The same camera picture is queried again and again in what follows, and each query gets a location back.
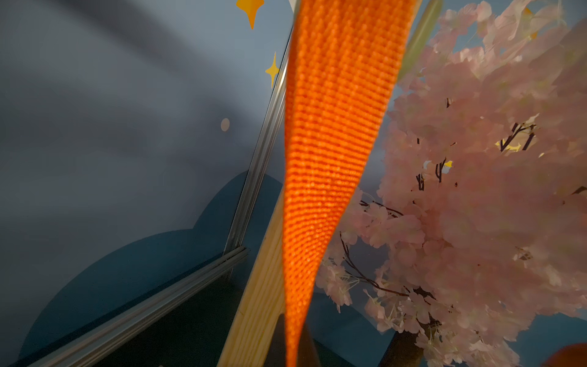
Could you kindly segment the orange bag green hook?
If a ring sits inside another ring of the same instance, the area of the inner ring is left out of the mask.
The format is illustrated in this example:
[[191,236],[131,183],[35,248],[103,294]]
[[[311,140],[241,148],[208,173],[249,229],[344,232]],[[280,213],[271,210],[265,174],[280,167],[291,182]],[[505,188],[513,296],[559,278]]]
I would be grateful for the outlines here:
[[397,82],[414,1],[302,1],[287,69],[282,258],[286,363]]

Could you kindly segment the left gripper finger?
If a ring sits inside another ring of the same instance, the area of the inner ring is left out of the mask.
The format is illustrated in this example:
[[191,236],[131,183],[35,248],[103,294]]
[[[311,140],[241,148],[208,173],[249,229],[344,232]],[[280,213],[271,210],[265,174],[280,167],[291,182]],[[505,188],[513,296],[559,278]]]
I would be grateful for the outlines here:
[[[298,350],[297,365],[302,367],[321,367],[315,342],[310,334],[307,324],[302,329]],[[271,339],[268,354],[264,361],[264,367],[286,366],[286,342],[285,342],[285,316],[281,314],[276,323],[275,331]]]

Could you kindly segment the orange bag pink hook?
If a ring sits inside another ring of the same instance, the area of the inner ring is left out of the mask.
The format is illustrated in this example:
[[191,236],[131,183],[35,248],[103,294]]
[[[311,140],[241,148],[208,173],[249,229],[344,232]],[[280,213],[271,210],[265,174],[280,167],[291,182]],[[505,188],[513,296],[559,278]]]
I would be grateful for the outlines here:
[[542,367],[587,367],[587,343],[561,348],[541,364]]

